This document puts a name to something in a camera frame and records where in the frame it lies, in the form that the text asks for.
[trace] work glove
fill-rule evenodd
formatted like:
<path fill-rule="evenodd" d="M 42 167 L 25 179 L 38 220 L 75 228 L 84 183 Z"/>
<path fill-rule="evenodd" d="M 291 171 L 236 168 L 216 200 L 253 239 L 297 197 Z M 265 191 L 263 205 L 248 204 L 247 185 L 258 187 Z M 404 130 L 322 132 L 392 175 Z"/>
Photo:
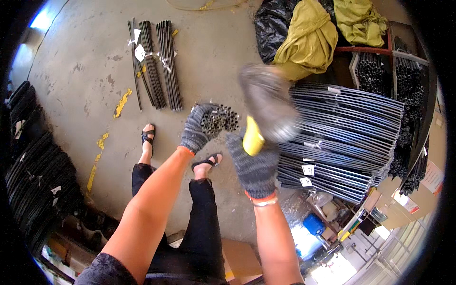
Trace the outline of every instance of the work glove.
<path fill-rule="evenodd" d="M 242 147 L 243 135 L 228 133 L 225 143 L 234 167 L 245 189 L 252 200 L 264 199 L 275 193 L 275 173 L 279 163 L 279 146 L 266 142 L 261 151 L 250 156 Z"/>
<path fill-rule="evenodd" d="M 201 120 L 204 114 L 210 114 L 217 108 L 212 104 L 201 104 L 195 107 L 184 125 L 180 146 L 188 149 L 193 155 L 199 152 L 210 140 L 216 138 L 220 131 L 212 135 L 205 135 L 201 129 Z"/>

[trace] black sandal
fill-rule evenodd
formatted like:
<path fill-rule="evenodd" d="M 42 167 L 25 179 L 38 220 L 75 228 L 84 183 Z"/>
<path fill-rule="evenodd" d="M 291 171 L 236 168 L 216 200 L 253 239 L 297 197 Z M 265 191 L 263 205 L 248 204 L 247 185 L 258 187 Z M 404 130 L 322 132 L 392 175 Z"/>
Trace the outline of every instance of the black sandal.
<path fill-rule="evenodd" d="M 221 152 L 214 153 L 214 154 L 211 154 L 208 158 L 206 158 L 206 159 L 203 160 L 203 161 L 198 161 L 198 162 L 193 163 L 193 164 L 192 164 L 192 171 L 193 171 L 193 169 L 194 169 L 196 166 L 198 166 L 198 165 L 200 165 L 200 164 L 203 164 L 203 163 L 208 163 L 208 164 L 211 165 L 211 169 L 209 170 L 209 172 L 211 172 L 211 171 L 212 171 L 212 168 L 214 168 L 214 167 L 216 167 L 216 166 L 218 165 L 218 156 L 217 156 L 217 155 L 223 155 L 223 153 L 221 153 Z M 214 158 L 215 162 L 212 162 L 212 161 L 209 160 L 209 158 L 211 158 L 211 157 Z"/>
<path fill-rule="evenodd" d="M 144 144 L 145 141 L 148 141 L 150 143 L 150 145 L 152 146 L 152 155 L 154 155 L 154 148 L 153 148 L 153 144 L 154 144 L 154 138 L 155 138 L 155 125 L 154 124 L 151 124 L 152 126 L 154 126 L 154 129 L 153 130 L 149 130 L 149 131 L 146 131 L 146 132 L 142 132 L 141 133 L 141 145 Z"/>

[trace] yellow sack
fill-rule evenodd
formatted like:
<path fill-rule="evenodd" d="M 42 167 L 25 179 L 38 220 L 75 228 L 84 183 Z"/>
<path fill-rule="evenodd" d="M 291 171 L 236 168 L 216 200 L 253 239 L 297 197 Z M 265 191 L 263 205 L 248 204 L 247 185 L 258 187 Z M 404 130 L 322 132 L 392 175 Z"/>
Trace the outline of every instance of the yellow sack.
<path fill-rule="evenodd" d="M 334 0 L 337 26 L 351 43 L 381 47 L 388 21 L 377 13 L 370 0 Z"/>
<path fill-rule="evenodd" d="M 332 62 L 338 34 L 317 0 L 302 0 L 293 10 L 288 35 L 274 60 L 288 80 L 325 73 Z"/>

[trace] yellow handle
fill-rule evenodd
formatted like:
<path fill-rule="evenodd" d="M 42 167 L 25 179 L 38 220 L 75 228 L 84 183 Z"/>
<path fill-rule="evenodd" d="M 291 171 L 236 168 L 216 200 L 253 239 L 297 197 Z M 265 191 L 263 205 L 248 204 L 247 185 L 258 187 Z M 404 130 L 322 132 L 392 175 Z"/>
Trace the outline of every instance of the yellow handle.
<path fill-rule="evenodd" d="M 245 130 L 242 147 L 250 156 L 255 156 L 259 153 L 264 145 L 264 138 L 261 135 L 259 127 L 251 116 L 247 116 L 247 128 Z"/>

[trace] bundle of black rods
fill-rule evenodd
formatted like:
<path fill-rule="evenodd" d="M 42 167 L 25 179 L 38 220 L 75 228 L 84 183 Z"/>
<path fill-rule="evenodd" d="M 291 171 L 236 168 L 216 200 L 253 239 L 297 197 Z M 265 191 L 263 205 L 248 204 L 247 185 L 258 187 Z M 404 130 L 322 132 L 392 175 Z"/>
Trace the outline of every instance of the bundle of black rods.
<path fill-rule="evenodd" d="M 174 47 L 172 41 L 171 21 L 156 24 L 158 41 L 160 43 L 160 58 L 165 77 L 168 101 L 172 111 L 182 110 L 181 95 L 177 81 L 176 65 L 174 62 Z"/>
<path fill-rule="evenodd" d="M 135 19 L 132 18 L 131 21 L 127 21 L 127 23 L 128 23 L 128 29 L 130 30 L 131 57 L 133 59 L 133 73 L 134 73 L 134 78 L 135 78 L 136 95 L 138 96 L 138 104 L 140 106 L 140 111 L 142 111 L 140 91 L 138 88 L 138 76 L 136 75 L 138 72 L 138 69 L 141 72 L 141 67 L 139 66 L 139 62 L 137 62 L 136 57 L 135 57 L 135 43 L 133 42 L 135 40 Z"/>
<path fill-rule="evenodd" d="M 397 51 L 407 52 L 399 37 L 395 37 L 394 43 Z M 404 103 L 404 115 L 389 175 L 406 178 L 413 137 L 421 120 L 424 87 L 421 85 L 422 67 L 418 63 L 397 57 L 396 71 L 398 100 Z"/>
<path fill-rule="evenodd" d="M 361 52 L 355 74 L 359 80 L 360 90 L 386 96 L 385 70 L 379 55 Z"/>
<path fill-rule="evenodd" d="M 385 177 L 404 104 L 381 95 L 322 83 L 290 88 L 298 134 L 279 144 L 282 187 L 328 192 L 360 204 Z M 313 167 L 313 175 L 305 169 Z M 311 185 L 304 183 L 307 177 Z"/>
<path fill-rule="evenodd" d="M 149 21 L 142 21 L 139 23 L 141 29 L 141 43 L 144 46 L 146 54 L 153 52 L 152 49 L 152 28 Z M 155 65 L 154 58 L 151 56 L 145 57 L 146 72 L 149 79 L 149 86 L 151 86 L 152 95 L 149 94 L 150 102 L 157 110 L 166 107 L 165 96 L 161 89 L 161 83 L 158 77 L 157 66 Z"/>
<path fill-rule="evenodd" d="M 412 172 L 405 180 L 404 185 L 399 191 L 399 194 L 408 196 L 413 193 L 413 191 L 417 190 L 420 186 L 420 181 L 424 179 L 426 174 L 426 167 L 427 167 L 427 153 L 429 151 L 429 139 L 426 141 L 425 144 L 426 151 L 421 153 L 421 156 L 418 158 L 416 164 L 412 168 Z"/>
<path fill-rule="evenodd" d="M 11 95 L 7 108 L 13 137 L 6 194 L 28 249 L 39 256 L 48 234 L 82 205 L 83 196 L 70 158 L 41 124 L 42 107 L 28 81 Z"/>

